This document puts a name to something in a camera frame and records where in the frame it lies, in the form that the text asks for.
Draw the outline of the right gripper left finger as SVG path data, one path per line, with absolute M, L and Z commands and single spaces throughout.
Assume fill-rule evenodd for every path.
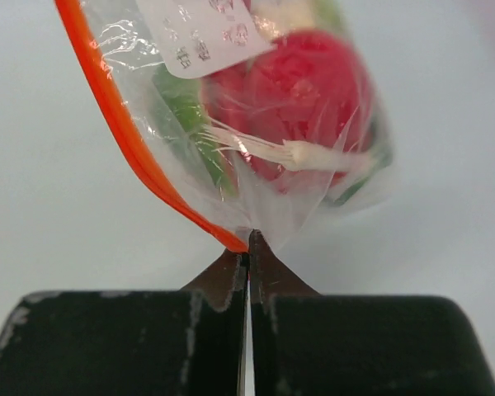
M 241 395 L 248 259 L 179 290 L 44 290 L 0 333 L 0 395 Z

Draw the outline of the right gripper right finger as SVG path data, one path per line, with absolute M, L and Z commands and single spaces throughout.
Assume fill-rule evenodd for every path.
M 249 238 L 258 395 L 495 395 L 471 322 L 426 295 L 323 295 Z

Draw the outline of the clear orange zip top bag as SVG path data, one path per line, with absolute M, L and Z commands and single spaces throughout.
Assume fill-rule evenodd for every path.
M 58 1 L 128 164 L 157 197 L 245 252 L 326 204 L 384 199 L 394 145 L 334 1 Z

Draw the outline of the red watermelon slice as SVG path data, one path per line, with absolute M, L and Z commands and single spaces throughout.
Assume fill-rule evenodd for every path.
M 237 197 L 238 184 L 230 161 L 217 150 L 218 144 L 203 136 L 210 118 L 201 98 L 201 80 L 175 77 L 161 64 L 152 83 L 169 110 L 158 121 L 170 124 L 161 133 L 173 152 L 201 186 L 212 186 L 223 197 Z

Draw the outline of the red tomato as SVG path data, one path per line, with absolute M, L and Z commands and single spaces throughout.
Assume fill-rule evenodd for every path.
M 360 55 L 348 41 L 321 30 L 295 31 L 274 41 L 244 78 L 243 115 L 247 124 L 217 121 L 272 143 L 302 140 L 332 148 L 348 129 L 345 152 L 371 145 L 374 92 Z M 334 186 L 353 172 L 292 172 L 260 158 L 244 157 L 252 170 L 280 192 Z

